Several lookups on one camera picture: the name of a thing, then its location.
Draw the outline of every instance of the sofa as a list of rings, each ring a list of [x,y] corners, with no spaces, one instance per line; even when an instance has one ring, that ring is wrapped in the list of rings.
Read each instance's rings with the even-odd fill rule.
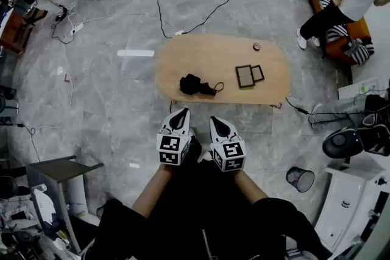
[[[310,0],[315,12],[321,11],[331,0]],[[349,65],[362,65],[374,54],[374,46],[364,18],[359,21],[332,27],[321,38],[324,57],[329,56]]]

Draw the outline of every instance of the striped cushion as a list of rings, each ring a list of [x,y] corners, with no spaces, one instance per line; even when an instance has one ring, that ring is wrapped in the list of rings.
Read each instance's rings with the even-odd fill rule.
[[[321,9],[325,8],[327,5],[329,5],[331,0],[319,0]],[[332,41],[337,40],[340,37],[347,36],[348,37],[348,30],[346,25],[338,25],[334,26],[331,29],[329,29],[326,33],[327,36],[327,42],[331,43]],[[357,49],[356,52],[354,52],[350,57],[359,65],[363,64],[369,57],[374,53],[374,46],[372,43],[364,45],[359,44],[359,49]]]

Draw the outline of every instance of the marble floor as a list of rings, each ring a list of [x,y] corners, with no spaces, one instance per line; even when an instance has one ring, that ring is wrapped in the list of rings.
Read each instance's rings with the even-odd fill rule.
[[[74,24],[123,13],[158,15],[157,0],[58,1],[74,6]],[[224,1],[161,0],[161,11],[174,27],[188,30]],[[310,109],[317,102],[336,99],[346,73],[335,62],[321,60],[321,50],[311,43],[305,51],[297,46],[296,28],[312,13],[308,0],[232,0],[194,32],[275,42],[289,61],[291,101]],[[169,99],[156,89],[154,80],[158,47],[165,41],[160,22],[142,15],[91,21],[67,45],[51,38],[53,22],[54,16],[48,15],[37,23],[27,51],[16,65],[12,85],[18,90],[18,121],[38,130],[44,125],[56,126],[64,118],[57,128],[41,128],[34,136],[40,159],[77,155],[85,164],[104,163],[85,180],[90,211],[109,196],[131,205],[159,165],[155,138],[169,113]],[[164,28],[168,35],[174,35],[172,27],[164,24]],[[64,20],[55,34],[63,38],[70,30],[70,23]],[[120,49],[150,49],[155,56],[122,57],[117,55]],[[64,79],[65,74],[69,78],[67,64],[73,93],[72,84]],[[311,221],[315,219],[327,187],[324,167],[330,159],[321,150],[325,133],[313,132],[307,118],[285,101],[281,109],[268,105],[176,105],[184,106],[191,109],[191,125],[205,146],[211,115],[233,122],[247,145],[247,173],[269,196],[290,200]],[[16,159],[37,161],[27,131],[8,129],[8,137],[10,153]],[[315,173],[308,192],[300,194],[287,184],[285,174],[291,166]]]

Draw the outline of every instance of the zipper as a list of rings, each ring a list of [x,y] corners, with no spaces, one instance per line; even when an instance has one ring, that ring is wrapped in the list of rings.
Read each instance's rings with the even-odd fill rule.
[[[209,260],[213,260],[213,256],[211,255],[210,247],[208,246],[206,231],[202,230],[202,234],[203,234],[203,240],[205,242],[205,247],[206,247],[206,252],[207,252],[208,258],[209,258]]]

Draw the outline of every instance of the oval table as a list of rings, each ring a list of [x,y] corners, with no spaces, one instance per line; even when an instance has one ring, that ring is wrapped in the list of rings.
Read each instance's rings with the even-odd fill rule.
[[[261,49],[255,51],[254,43]],[[260,65],[265,79],[253,87],[240,88],[236,66]],[[214,97],[189,96],[180,91],[180,79],[193,74],[210,87],[224,82]],[[239,104],[278,104],[290,89],[286,56],[274,43],[221,35],[181,35],[167,40],[158,53],[156,84],[172,100]]]

